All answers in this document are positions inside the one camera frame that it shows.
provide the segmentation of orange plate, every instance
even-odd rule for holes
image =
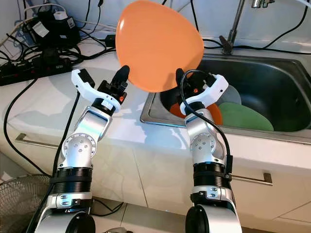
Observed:
[[[161,92],[177,86],[176,69],[198,67],[204,44],[196,28],[181,14],[158,3],[139,0],[121,14],[116,32],[121,66],[142,90]]]
[[[223,117],[222,117],[222,113],[221,113],[219,107],[214,103],[214,104],[210,105],[209,107],[207,107],[207,109],[211,113],[215,124],[216,125],[222,125],[223,124]],[[181,118],[186,117],[185,115],[183,115],[181,113],[178,103],[175,103],[171,106],[170,113],[174,114],[175,116],[181,117]]]

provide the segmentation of stainless steel sink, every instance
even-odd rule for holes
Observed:
[[[221,127],[225,133],[311,144],[311,78],[297,60],[244,56],[205,55],[198,67],[222,74],[241,95],[242,105],[265,116],[274,130]],[[185,127],[169,112],[178,90],[150,93],[140,120]]]

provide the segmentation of drawer handle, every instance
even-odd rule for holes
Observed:
[[[244,176],[235,176],[235,175],[232,175],[232,179],[237,180],[237,181],[245,181],[245,182],[250,182],[250,183],[259,183],[259,184],[263,184],[267,186],[273,186],[272,177],[270,173],[264,173],[263,180],[248,178]]]
[[[19,143],[25,143],[28,145],[34,145],[34,146],[39,146],[39,147],[48,147],[48,148],[53,148],[57,149],[57,145],[49,144],[49,143],[44,143],[44,142],[35,142],[35,141],[30,141],[30,140],[25,140],[24,138],[26,137],[26,134],[20,133],[17,138],[15,139],[16,142]]]

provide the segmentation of white countertop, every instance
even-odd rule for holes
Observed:
[[[84,54],[93,53],[94,50],[99,49],[92,43],[84,43],[80,47]],[[212,53],[220,53],[220,50],[213,50]],[[234,54],[296,59],[311,74],[311,56],[253,50],[235,50]],[[85,67],[96,85],[99,85],[103,79],[112,79],[115,71],[120,68],[120,64],[116,53],[112,52],[84,61],[76,67]],[[5,109],[27,83],[29,82],[0,87],[1,102],[5,103]],[[70,83],[70,73],[41,78],[16,103],[9,117],[9,124],[21,132],[60,137],[66,124],[64,119],[69,115],[75,99],[75,92],[74,86]],[[146,150],[165,150],[190,156],[186,129],[142,123],[140,114],[148,93],[132,84],[128,85],[126,92],[128,95],[121,111],[113,115],[112,124],[103,141],[114,145],[142,147]],[[80,99],[73,123],[88,104],[90,103],[86,100]],[[234,156],[234,164],[266,170],[310,172],[311,146],[233,134],[227,134],[227,138]]]

